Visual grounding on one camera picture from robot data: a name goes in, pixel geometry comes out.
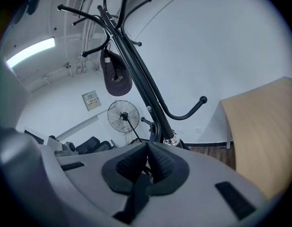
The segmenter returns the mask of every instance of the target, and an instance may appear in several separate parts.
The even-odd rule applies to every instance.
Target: hanging cap
[[[103,49],[100,55],[100,64],[108,93],[113,96],[123,96],[131,90],[132,78],[119,55]]]

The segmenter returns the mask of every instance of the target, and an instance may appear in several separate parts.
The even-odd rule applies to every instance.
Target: standing fan
[[[115,101],[108,108],[107,116],[109,123],[115,130],[122,133],[134,131],[141,142],[140,137],[135,131],[140,122],[140,114],[132,103],[125,100]]]

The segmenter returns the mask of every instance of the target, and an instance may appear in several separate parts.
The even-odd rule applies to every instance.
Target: wall outlet
[[[201,133],[201,132],[202,132],[201,128],[195,128],[195,133]]]

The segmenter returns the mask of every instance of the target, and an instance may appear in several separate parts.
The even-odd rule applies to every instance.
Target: coat rack
[[[83,52],[82,56],[86,57],[94,52],[98,52],[104,49],[109,41],[112,40],[120,56],[122,57],[128,71],[130,72],[133,82],[136,85],[147,107],[147,110],[149,111],[154,121],[156,127],[154,141],[159,142],[161,135],[163,135],[165,144],[182,148],[180,138],[173,133],[165,114],[174,120],[187,119],[207,102],[207,98],[205,96],[200,97],[197,104],[184,116],[174,116],[170,113],[150,72],[148,71],[144,61],[134,47],[134,45],[141,46],[141,42],[135,42],[130,40],[124,30],[124,25],[127,18],[137,9],[139,9],[146,3],[151,2],[152,0],[143,1],[126,14],[127,1],[128,0],[122,0],[119,17],[115,15],[110,15],[107,10],[106,0],[103,1],[103,7],[100,5],[97,7],[100,16],[90,15],[77,9],[66,7],[62,4],[59,5],[57,9],[76,13],[84,17],[74,22],[73,25],[76,25],[77,23],[82,22],[85,19],[90,19],[103,28],[106,34],[106,40],[104,41],[104,43],[97,48]]]

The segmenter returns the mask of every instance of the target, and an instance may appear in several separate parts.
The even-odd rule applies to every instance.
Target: ceiling light
[[[52,47],[55,47],[54,38],[44,40],[20,51],[16,55],[12,56],[8,61],[6,61],[6,63],[9,68],[12,68],[16,64],[20,63],[22,60],[28,58],[29,56],[32,56],[38,52],[41,52]]]

